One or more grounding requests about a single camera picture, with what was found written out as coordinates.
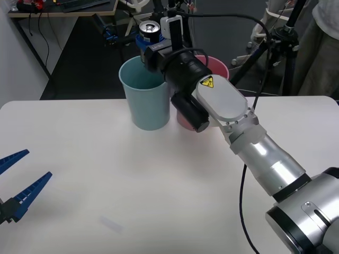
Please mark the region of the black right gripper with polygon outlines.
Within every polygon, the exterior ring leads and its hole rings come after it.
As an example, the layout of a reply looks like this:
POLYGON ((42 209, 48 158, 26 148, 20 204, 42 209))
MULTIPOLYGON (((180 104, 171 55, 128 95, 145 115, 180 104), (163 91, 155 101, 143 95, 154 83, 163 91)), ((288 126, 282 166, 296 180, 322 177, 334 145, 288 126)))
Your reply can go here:
POLYGON ((174 52, 183 49, 183 44, 174 43, 165 39, 162 34, 154 41, 146 41, 140 34, 136 35, 136 45, 144 53, 145 67, 151 72, 175 73, 178 72, 179 64, 174 52))

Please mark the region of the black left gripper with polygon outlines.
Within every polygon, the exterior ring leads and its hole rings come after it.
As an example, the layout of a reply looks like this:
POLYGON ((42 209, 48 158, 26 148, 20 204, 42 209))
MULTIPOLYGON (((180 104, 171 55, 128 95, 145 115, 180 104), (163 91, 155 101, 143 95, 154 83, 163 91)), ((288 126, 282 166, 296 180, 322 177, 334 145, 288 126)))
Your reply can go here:
MULTIPOLYGON (((0 159, 0 174, 7 171, 15 163, 29 154, 29 150, 25 149, 12 155, 0 159)), ((29 187, 11 197, 6 202, 1 203, 1 224, 4 222, 18 222, 28 211, 29 206, 36 199, 46 183, 52 177, 51 172, 47 172, 29 187)))

